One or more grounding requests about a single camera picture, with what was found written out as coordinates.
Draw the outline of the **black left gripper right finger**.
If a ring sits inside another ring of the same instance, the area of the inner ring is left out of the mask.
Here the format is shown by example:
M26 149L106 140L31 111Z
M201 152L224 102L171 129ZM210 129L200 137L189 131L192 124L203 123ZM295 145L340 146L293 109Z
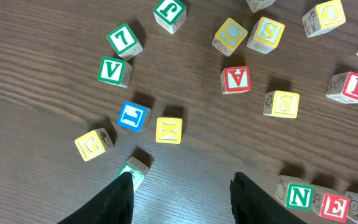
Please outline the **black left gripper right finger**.
M234 174L230 193L236 224L306 224L242 172Z

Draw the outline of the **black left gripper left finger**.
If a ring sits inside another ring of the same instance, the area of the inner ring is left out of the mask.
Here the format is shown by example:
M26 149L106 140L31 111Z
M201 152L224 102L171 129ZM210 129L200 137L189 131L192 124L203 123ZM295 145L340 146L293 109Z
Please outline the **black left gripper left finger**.
M132 174L124 172L90 201L58 224L131 224L133 209Z

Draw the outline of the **green N block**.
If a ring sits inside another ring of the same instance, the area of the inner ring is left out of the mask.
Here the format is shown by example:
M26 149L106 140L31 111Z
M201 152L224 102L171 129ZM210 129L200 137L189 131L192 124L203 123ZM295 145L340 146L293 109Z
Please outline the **green N block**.
M287 208L311 210L314 188L298 177L279 175L275 196Z

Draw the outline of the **red E block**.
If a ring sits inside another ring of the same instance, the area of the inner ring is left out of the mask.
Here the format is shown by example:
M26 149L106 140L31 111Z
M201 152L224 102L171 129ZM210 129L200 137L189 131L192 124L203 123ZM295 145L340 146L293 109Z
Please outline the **red E block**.
M350 199L338 191L312 185L314 188L311 210L319 217L344 223L349 211Z

